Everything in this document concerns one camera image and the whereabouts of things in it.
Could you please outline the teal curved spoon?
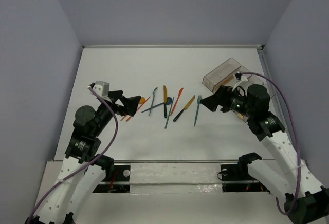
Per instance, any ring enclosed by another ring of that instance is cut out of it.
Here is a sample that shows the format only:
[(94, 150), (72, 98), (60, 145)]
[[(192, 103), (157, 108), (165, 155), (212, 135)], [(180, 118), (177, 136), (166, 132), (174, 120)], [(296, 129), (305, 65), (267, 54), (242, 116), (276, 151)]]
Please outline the teal curved spoon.
[(151, 112), (152, 112), (152, 109), (153, 109), (153, 104), (154, 104), (155, 94), (156, 94), (156, 90), (157, 90), (157, 89), (158, 89), (158, 87), (156, 87), (156, 88), (153, 90), (152, 102), (151, 102), (151, 106), (150, 106), (150, 109), (149, 109), (149, 116), (151, 115)]

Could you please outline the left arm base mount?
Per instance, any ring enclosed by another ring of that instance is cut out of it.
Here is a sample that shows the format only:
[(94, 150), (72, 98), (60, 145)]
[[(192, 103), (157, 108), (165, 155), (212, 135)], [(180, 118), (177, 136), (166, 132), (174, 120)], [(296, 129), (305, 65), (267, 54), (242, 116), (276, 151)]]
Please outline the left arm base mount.
[(130, 164), (115, 164), (111, 174), (96, 186), (93, 193), (129, 193), (130, 192)]

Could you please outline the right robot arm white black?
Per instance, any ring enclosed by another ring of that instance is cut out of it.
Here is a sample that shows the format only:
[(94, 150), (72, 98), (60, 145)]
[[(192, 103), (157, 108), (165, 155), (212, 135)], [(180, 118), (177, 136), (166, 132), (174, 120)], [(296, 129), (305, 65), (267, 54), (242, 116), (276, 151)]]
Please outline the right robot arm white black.
[(235, 111), (247, 117), (250, 131), (270, 152), (283, 174), (277, 174), (256, 153), (239, 158), (236, 174), (243, 179), (252, 177), (264, 185), (276, 197), (277, 204), (283, 203), (284, 208), (279, 211), (292, 223), (310, 223), (328, 216), (328, 188), (310, 172), (283, 124), (269, 111), (267, 88), (251, 84), (243, 92), (240, 89), (221, 86), (200, 103), (212, 112), (220, 106), (223, 113)]

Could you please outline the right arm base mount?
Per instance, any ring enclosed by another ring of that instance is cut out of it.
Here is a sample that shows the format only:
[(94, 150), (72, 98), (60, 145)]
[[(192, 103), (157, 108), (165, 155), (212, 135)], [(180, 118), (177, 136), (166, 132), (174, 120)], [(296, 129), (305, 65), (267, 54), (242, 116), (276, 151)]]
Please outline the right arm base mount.
[(270, 192), (258, 180), (240, 171), (237, 164), (222, 164), (217, 178), (222, 182), (224, 193)]

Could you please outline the teal fork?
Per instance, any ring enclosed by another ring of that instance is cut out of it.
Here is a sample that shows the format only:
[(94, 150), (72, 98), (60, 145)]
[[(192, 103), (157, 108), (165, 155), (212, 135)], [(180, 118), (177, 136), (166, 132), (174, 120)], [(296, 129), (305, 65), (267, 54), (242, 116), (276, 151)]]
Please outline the teal fork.
[(194, 119), (194, 126), (196, 126), (196, 123), (197, 123), (198, 113), (199, 113), (199, 106), (200, 106), (201, 100), (202, 100), (202, 95), (198, 95), (198, 98), (197, 98), (197, 108), (196, 108), (195, 119)]

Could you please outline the yellow knife dark handle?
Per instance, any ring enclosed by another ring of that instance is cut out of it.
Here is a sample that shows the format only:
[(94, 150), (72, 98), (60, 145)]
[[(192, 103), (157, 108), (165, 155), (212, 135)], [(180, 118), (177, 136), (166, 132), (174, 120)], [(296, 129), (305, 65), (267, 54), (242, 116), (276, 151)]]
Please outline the yellow knife dark handle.
[(167, 96), (167, 87), (163, 85), (163, 103), (164, 103), (164, 117), (167, 118), (167, 101), (168, 101), (168, 96)]

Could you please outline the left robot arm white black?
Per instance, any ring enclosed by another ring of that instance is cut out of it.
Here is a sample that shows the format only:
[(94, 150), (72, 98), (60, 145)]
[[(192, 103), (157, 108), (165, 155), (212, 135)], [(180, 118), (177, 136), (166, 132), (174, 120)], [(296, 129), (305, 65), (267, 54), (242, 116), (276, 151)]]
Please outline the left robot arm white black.
[(117, 116), (133, 116), (141, 97), (126, 98), (121, 90), (108, 91), (97, 83), (88, 89), (101, 104), (97, 109), (85, 105), (76, 111), (74, 131), (58, 177), (26, 223), (74, 223), (97, 185), (116, 176), (113, 158), (97, 152), (101, 145), (98, 137), (110, 120), (115, 121), (117, 135)]

